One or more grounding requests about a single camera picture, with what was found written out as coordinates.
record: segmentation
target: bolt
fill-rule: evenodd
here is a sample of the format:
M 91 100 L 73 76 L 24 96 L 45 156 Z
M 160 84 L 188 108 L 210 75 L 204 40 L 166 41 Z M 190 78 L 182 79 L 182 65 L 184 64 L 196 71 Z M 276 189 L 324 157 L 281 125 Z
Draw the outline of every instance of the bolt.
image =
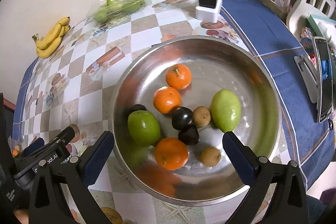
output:
M 47 164 L 46 160 L 40 160 L 39 166 L 44 167 Z
M 265 156 L 261 156 L 259 157 L 259 161 L 265 164 L 266 162 L 268 162 L 268 159 Z
M 71 158 L 70 158 L 70 162 L 71 162 L 72 164 L 75 164 L 76 162 L 78 162 L 78 157 L 77 157 L 77 156 L 71 157 Z
M 297 167 L 297 162 L 296 162 L 296 161 L 291 160 L 290 163 L 291 163 L 291 166 L 293 166 L 293 167 Z

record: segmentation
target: chair backrest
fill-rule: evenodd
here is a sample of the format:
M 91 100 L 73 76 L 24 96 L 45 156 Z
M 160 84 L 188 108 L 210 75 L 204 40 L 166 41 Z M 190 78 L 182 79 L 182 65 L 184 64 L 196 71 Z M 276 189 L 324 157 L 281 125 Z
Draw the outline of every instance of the chair backrest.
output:
M 335 0 L 296 0 L 288 13 L 286 25 L 291 33 L 300 40 L 300 34 L 305 27 L 309 15 L 331 17 L 335 10 Z

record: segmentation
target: table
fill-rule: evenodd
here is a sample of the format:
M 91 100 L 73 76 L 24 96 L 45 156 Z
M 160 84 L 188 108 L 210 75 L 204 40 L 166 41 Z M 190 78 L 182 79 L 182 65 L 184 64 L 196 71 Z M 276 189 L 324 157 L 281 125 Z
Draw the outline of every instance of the table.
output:
M 146 7 L 118 22 L 96 26 L 87 18 L 74 26 L 48 59 L 36 59 L 22 80 L 14 115 L 13 138 L 26 147 L 34 138 L 51 140 L 71 123 L 80 136 L 68 144 L 81 155 L 108 130 L 114 85 L 124 70 L 151 46 L 184 35 L 209 35 L 252 54 L 275 82 L 283 115 L 280 144 L 273 162 L 300 162 L 306 188 L 330 162 L 334 132 L 314 122 L 304 83 L 293 60 L 303 48 L 281 20 L 259 0 L 223 0 L 219 22 L 202 28 L 194 18 L 198 0 L 146 0 Z M 207 207 L 182 207 L 160 201 L 133 184 L 114 154 L 89 187 L 100 207 L 115 208 L 134 223 L 222 223 L 245 193 Z M 266 211 L 270 187 L 256 221 Z M 78 213 L 65 189 L 72 210 Z

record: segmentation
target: checkered tablecloth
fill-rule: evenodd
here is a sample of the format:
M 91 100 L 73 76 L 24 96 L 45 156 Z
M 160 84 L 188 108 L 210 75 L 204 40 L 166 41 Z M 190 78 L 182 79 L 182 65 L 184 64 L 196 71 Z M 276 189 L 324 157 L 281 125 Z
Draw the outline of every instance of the checkered tablecloth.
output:
M 146 0 L 146 7 L 118 22 L 97 26 L 87 18 L 74 26 L 57 51 L 38 59 L 21 88 L 27 92 L 22 109 L 22 146 L 42 137 L 47 143 L 62 129 L 75 123 L 80 138 L 68 145 L 71 155 L 80 155 L 104 130 L 108 130 L 109 105 L 115 84 L 125 69 L 151 46 L 184 35 L 210 35 L 249 51 L 241 37 L 223 17 L 220 28 L 208 30 L 194 18 L 198 0 Z M 290 160 L 282 130 L 273 162 Z M 115 208 L 124 219 L 138 224 L 223 223 L 245 193 L 224 203 L 207 207 L 176 206 L 145 193 L 124 173 L 114 154 L 105 164 L 97 182 L 89 187 L 101 207 Z M 256 220 L 266 210 L 269 193 Z M 66 190 L 70 208 L 78 213 Z

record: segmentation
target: bag of green fruit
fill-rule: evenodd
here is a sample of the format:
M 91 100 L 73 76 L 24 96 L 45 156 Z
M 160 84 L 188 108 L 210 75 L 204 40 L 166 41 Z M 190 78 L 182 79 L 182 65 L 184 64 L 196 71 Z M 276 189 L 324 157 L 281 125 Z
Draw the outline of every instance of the bag of green fruit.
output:
M 87 17 L 97 24 L 119 20 L 145 7 L 145 0 L 96 0 L 91 4 Z

